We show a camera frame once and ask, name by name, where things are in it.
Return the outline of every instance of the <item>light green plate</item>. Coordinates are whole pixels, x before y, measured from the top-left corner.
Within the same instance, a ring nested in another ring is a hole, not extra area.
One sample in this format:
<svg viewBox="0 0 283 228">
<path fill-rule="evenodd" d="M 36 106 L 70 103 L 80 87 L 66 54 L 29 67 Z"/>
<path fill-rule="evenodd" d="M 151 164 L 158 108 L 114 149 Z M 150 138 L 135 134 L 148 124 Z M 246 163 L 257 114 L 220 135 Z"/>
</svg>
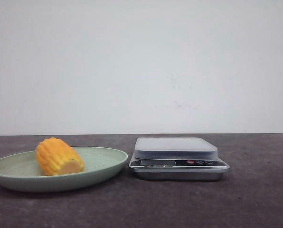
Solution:
<svg viewBox="0 0 283 228">
<path fill-rule="evenodd" d="M 85 163 L 80 173 L 45 176 L 35 151 L 18 153 L 0 159 L 0 185 L 24 192 L 56 192 L 87 187 L 116 175 L 128 155 L 120 150 L 103 147 L 73 147 Z"/>
</svg>

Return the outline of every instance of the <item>scale platform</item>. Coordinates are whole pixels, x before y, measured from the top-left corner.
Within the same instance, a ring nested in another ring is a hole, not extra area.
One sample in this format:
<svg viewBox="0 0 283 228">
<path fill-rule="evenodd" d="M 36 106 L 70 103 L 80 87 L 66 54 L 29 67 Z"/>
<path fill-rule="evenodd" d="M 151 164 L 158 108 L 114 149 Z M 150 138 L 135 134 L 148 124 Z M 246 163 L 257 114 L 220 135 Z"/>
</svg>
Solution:
<svg viewBox="0 0 283 228">
<path fill-rule="evenodd" d="M 138 138 L 129 163 L 143 180 L 216 181 L 230 168 L 201 138 Z"/>
</svg>

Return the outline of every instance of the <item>scale button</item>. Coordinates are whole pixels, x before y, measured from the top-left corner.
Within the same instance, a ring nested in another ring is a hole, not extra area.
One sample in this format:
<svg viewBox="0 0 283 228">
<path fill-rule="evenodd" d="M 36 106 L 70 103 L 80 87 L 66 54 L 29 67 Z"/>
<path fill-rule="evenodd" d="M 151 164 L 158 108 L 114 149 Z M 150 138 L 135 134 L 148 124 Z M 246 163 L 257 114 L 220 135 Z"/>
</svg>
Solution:
<svg viewBox="0 0 283 228">
<path fill-rule="evenodd" d="M 203 161 L 195 161 L 197 164 L 203 164 L 204 162 Z"/>
<path fill-rule="evenodd" d="M 205 161 L 205 163 L 207 163 L 208 165 L 212 165 L 213 161 Z"/>
</svg>

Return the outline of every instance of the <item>plate rim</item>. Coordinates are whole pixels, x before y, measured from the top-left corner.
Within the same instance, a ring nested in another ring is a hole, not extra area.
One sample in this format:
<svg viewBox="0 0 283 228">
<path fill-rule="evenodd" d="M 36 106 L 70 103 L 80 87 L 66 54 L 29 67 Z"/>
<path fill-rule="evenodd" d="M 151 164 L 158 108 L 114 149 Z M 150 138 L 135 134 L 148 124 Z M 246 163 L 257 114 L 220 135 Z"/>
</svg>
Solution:
<svg viewBox="0 0 283 228">
<path fill-rule="evenodd" d="M 71 146 L 71 148 L 101 148 L 101 149 L 110 149 L 110 150 L 115 150 L 115 151 L 119 151 L 121 153 L 123 153 L 125 155 L 125 158 L 117 163 L 116 165 L 113 166 L 109 166 L 100 170 L 96 170 L 96 171 L 83 171 L 83 172 L 76 172 L 76 173 L 69 173 L 69 174 L 59 174 L 59 175 L 49 175 L 49 176 L 18 176 L 18 175 L 5 175 L 5 174 L 0 174 L 0 177 L 2 178 L 12 178 L 12 179 L 54 179 L 54 178 L 60 178 L 60 177 L 71 177 L 71 176 L 77 176 L 77 175 L 86 175 L 86 174 L 90 174 L 93 172 L 97 172 L 97 171 L 102 171 L 102 170 L 106 170 L 115 166 L 118 166 L 124 162 L 126 162 L 128 160 L 128 154 L 124 151 L 115 149 L 115 148 L 109 148 L 109 147 L 101 147 L 101 146 Z M 26 151 L 26 152 L 21 152 L 21 153 L 15 153 L 15 154 L 11 154 L 5 157 L 0 158 L 0 160 L 6 159 L 8 157 L 12 157 L 15 155 L 20 155 L 20 154 L 25 154 L 25 153 L 31 153 L 31 152 L 36 152 L 35 150 L 33 151 Z"/>
</svg>

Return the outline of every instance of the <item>corn on the cob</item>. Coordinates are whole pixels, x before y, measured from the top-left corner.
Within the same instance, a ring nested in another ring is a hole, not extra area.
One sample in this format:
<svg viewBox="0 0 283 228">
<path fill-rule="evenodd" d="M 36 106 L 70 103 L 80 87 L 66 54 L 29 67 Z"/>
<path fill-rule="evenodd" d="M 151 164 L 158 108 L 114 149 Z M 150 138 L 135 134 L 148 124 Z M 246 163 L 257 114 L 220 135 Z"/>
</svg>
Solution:
<svg viewBox="0 0 283 228">
<path fill-rule="evenodd" d="M 85 168 L 76 151 L 54 137 L 39 143 L 36 148 L 36 159 L 45 175 L 82 172 Z"/>
</svg>

